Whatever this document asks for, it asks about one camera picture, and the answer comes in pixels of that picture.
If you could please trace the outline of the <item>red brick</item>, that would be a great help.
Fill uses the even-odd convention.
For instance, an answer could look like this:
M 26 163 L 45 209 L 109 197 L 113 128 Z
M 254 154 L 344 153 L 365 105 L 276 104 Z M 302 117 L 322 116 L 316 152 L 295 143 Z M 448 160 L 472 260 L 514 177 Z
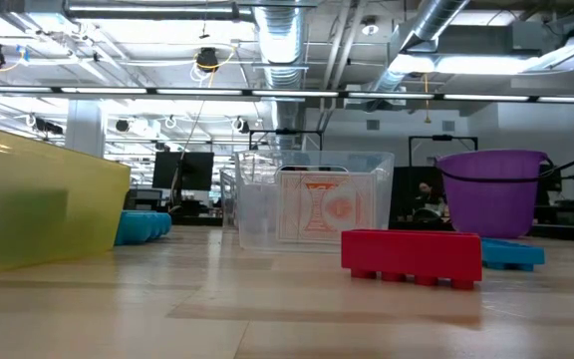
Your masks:
M 355 278 L 470 290 L 482 280 L 481 238 L 430 230 L 354 229 L 341 235 L 341 266 Z

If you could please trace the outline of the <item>large blue toy block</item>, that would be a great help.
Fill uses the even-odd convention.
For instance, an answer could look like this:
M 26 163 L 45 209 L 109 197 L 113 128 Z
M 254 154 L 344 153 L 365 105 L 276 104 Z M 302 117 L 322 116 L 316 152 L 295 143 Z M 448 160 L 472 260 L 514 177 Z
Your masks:
M 115 246 L 137 245 L 158 239 L 171 230 L 171 217 L 166 212 L 123 210 Z

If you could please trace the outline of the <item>small blue brick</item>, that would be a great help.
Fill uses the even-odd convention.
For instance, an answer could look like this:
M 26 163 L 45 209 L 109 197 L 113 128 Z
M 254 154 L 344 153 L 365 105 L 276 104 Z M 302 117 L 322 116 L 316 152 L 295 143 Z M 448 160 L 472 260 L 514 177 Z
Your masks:
M 506 240 L 483 237 L 481 251 L 482 265 L 496 270 L 533 271 L 546 262 L 543 248 Z

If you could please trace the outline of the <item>small clear plastic container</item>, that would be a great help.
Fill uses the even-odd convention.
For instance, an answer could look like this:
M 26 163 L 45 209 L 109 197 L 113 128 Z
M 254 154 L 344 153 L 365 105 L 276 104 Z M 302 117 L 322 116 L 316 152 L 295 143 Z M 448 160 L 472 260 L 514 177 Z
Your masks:
M 236 155 L 237 220 L 240 245 L 266 251 L 337 252 L 338 244 L 290 244 L 277 239 L 278 174 L 361 173 L 376 177 L 377 226 L 390 220 L 395 156 L 382 152 L 245 151 Z

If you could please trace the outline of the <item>clear plastic bin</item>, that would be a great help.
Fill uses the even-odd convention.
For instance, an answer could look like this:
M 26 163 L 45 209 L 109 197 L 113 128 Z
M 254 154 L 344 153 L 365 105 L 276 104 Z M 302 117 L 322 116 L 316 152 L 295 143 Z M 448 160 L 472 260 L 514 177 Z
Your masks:
M 219 172 L 220 202 L 224 228 L 237 229 L 237 187 L 235 169 Z

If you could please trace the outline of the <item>black computer monitor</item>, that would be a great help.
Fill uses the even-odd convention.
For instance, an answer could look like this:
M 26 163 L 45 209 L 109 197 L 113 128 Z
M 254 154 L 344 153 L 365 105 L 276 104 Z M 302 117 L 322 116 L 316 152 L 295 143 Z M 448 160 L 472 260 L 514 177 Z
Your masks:
M 200 152 L 159 152 L 155 154 L 152 177 L 153 188 L 186 190 L 210 190 L 214 153 Z
M 394 171 L 390 224 L 413 217 L 414 199 L 420 182 L 427 182 L 443 194 L 442 176 L 434 167 L 397 167 Z

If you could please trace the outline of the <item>person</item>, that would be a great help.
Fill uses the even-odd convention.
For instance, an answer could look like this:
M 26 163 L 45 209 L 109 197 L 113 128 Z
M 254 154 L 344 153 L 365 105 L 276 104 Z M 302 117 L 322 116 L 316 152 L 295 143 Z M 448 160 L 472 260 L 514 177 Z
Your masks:
M 413 220 L 437 222 L 445 218 L 447 203 L 444 194 L 427 182 L 420 182 L 419 195 L 414 199 Z

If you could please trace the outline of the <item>long light bar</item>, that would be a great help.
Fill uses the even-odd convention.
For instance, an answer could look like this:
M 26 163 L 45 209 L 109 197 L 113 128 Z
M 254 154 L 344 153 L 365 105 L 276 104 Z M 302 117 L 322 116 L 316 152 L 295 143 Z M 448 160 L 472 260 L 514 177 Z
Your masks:
M 254 89 L 218 89 L 218 88 L 128 88 L 128 87 L 45 87 L 45 86 L 0 86 L 0 94 L 56 97 L 96 97 L 117 99 L 167 98 L 208 100 L 239 98 L 268 99 L 270 101 L 291 99 L 341 99 L 341 100 L 405 100 L 405 101 L 459 101 L 459 102 L 500 102 L 500 103 L 536 103 L 571 104 L 574 96 L 538 96 L 538 95 L 477 95 L 442 94 L 413 92 L 360 92 L 360 91 L 321 91 L 321 90 L 254 90 Z

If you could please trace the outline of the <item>purple plastic bucket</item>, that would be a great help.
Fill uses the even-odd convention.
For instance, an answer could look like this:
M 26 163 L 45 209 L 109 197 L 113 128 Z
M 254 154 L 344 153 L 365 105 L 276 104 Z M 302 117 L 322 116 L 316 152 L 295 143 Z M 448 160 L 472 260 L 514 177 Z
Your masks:
M 486 150 L 437 160 L 455 230 L 483 237 L 517 238 L 533 225 L 540 164 L 528 150 Z

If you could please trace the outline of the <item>white column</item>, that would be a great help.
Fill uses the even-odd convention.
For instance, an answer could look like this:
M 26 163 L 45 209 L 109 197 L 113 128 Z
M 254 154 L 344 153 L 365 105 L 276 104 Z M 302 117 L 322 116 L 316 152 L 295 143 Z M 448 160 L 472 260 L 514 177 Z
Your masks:
M 65 147 L 102 158 L 105 153 L 107 116 L 100 101 L 70 100 Z

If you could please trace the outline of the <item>silver ceiling pipe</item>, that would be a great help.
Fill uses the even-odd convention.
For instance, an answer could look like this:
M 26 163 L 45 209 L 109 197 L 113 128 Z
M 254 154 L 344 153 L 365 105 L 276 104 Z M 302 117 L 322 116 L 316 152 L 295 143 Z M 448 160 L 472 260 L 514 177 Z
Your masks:
M 198 4 L 150 4 L 145 2 L 115 1 L 99 2 L 67 0 L 64 12 L 79 19 L 105 20 L 178 20 L 178 21 L 255 21 L 250 7 L 235 2 L 198 3 Z

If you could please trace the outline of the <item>yellow translucent bin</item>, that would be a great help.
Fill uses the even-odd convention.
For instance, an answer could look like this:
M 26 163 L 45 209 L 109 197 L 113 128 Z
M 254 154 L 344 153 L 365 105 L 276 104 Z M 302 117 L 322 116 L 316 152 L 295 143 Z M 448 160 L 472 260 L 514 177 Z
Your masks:
M 68 192 L 64 250 L 41 262 L 102 253 L 118 231 L 130 170 L 107 160 L 0 131 L 0 188 L 62 188 Z

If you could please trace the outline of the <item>black background equipment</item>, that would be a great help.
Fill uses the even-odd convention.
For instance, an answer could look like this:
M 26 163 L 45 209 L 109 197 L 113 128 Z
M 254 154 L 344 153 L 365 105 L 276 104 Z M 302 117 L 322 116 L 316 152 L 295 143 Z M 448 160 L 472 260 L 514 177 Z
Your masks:
M 563 195 L 563 185 L 574 182 L 574 175 L 563 176 L 553 165 L 541 165 L 540 174 L 548 177 L 538 183 L 534 211 L 536 224 L 574 226 L 574 198 Z

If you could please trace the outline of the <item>silver air duct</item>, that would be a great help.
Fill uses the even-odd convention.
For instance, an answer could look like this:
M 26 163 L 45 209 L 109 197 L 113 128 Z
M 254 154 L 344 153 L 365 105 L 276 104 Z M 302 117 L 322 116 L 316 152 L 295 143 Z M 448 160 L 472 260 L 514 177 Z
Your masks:
M 269 6 L 253 9 L 258 29 L 258 45 L 264 68 L 265 87 L 269 90 L 302 90 L 304 70 L 297 68 L 304 58 L 305 10 L 301 7 Z M 275 130 L 301 130 L 304 104 L 274 101 L 271 117 Z M 279 150 L 300 148 L 302 135 L 275 135 Z
M 438 38 L 470 0 L 423 0 L 417 15 L 394 30 L 388 48 L 391 63 L 369 87 L 371 92 L 393 92 L 413 70 L 400 62 L 409 48 L 429 44 L 434 51 Z

